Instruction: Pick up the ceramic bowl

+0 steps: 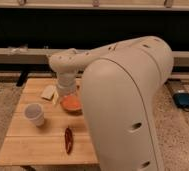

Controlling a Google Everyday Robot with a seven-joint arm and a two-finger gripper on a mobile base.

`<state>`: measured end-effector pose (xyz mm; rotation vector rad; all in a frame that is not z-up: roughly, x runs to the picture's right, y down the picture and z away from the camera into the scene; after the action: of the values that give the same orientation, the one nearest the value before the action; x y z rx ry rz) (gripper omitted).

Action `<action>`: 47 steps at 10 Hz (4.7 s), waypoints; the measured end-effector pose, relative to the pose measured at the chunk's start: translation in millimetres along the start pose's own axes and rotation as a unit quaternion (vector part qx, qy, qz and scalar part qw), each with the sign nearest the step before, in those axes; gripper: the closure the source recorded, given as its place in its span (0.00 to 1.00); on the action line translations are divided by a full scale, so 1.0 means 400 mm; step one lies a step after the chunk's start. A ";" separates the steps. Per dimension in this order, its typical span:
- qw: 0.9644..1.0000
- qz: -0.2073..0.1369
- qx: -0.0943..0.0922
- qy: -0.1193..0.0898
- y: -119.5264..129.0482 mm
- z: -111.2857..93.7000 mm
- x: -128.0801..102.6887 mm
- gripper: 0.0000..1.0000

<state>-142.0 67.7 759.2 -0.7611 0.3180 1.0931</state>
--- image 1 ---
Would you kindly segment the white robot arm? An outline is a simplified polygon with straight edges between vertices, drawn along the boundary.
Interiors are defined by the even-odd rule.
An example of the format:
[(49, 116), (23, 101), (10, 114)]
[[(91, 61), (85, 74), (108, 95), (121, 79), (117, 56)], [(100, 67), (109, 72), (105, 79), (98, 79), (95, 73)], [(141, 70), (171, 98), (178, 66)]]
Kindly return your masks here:
[(58, 93), (80, 102), (102, 171), (164, 171), (153, 117), (156, 91), (171, 75), (172, 50), (145, 36), (49, 58)]

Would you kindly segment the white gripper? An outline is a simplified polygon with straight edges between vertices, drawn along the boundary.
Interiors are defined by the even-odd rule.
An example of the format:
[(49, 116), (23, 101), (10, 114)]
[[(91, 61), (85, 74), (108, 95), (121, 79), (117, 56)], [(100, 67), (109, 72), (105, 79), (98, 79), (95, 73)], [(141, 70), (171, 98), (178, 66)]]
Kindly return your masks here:
[(77, 86), (74, 78), (60, 76), (57, 80), (57, 91), (60, 96), (66, 96), (76, 92)]

